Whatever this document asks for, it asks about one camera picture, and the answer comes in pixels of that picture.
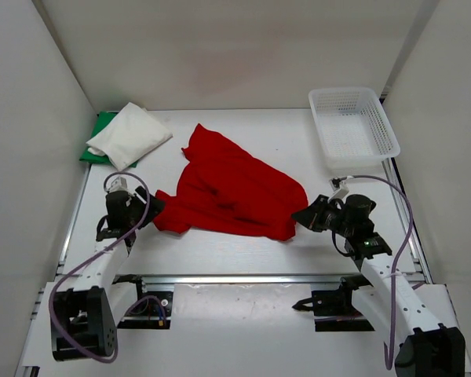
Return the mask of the red t shirt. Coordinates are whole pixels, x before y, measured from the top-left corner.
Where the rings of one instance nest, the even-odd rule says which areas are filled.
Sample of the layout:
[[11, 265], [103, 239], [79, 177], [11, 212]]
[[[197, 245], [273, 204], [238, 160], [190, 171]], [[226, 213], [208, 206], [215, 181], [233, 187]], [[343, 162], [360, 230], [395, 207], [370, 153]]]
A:
[[309, 204], [300, 183], [201, 124], [182, 152], [188, 165], [175, 195], [155, 194], [166, 204], [153, 221], [158, 230], [197, 228], [283, 242], [294, 237], [291, 215]]

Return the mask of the white t shirt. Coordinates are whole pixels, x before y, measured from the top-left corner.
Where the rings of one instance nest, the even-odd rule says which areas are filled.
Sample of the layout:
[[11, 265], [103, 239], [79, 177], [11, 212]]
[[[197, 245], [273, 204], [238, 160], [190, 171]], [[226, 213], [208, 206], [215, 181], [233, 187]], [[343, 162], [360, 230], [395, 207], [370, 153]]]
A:
[[86, 145], [95, 156], [107, 156], [117, 171], [123, 171], [173, 136], [145, 109], [129, 102]]

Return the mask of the green t shirt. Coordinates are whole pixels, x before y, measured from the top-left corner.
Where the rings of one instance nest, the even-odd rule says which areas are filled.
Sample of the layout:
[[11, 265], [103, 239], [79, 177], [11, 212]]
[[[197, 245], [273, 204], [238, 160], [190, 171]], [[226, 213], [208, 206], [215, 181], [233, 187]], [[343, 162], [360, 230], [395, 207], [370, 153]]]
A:
[[132, 112], [100, 112], [97, 122], [86, 142], [81, 161], [95, 164], [111, 164], [117, 170], [135, 167], [137, 124], [140, 117]]

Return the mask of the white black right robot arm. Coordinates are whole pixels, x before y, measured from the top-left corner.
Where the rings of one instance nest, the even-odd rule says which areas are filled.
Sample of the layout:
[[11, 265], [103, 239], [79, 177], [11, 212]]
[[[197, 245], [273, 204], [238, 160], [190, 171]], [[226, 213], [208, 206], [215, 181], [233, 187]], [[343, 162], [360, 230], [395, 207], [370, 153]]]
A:
[[359, 270], [341, 278], [338, 289], [314, 291], [294, 309], [312, 311], [325, 324], [364, 317], [382, 337], [390, 367], [398, 376], [464, 376], [464, 336], [433, 314], [399, 271], [391, 248], [374, 230], [370, 214], [375, 207], [363, 195], [345, 201], [320, 195], [292, 215], [313, 232], [343, 237], [343, 255]]

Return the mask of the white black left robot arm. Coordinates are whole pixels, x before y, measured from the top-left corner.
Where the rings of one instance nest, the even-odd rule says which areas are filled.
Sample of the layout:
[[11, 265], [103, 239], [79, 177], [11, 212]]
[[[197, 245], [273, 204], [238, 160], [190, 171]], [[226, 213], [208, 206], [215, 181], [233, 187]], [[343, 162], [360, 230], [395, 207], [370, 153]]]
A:
[[147, 292], [141, 276], [118, 274], [137, 239], [165, 203], [140, 186], [108, 191], [107, 213], [97, 223], [94, 256], [63, 277], [49, 297], [52, 355], [55, 361], [94, 359], [105, 364], [118, 354], [117, 327], [129, 316], [156, 311], [166, 325], [163, 301]]

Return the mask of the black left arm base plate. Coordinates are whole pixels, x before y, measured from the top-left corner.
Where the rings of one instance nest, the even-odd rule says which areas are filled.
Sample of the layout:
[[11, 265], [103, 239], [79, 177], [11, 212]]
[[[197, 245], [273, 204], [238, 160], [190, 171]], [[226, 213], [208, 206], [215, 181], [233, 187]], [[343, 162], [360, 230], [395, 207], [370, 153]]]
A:
[[148, 300], [132, 309], [118, 324], [118, 329], [169, 330], [173, 309], [173, 291], [150, 291]]

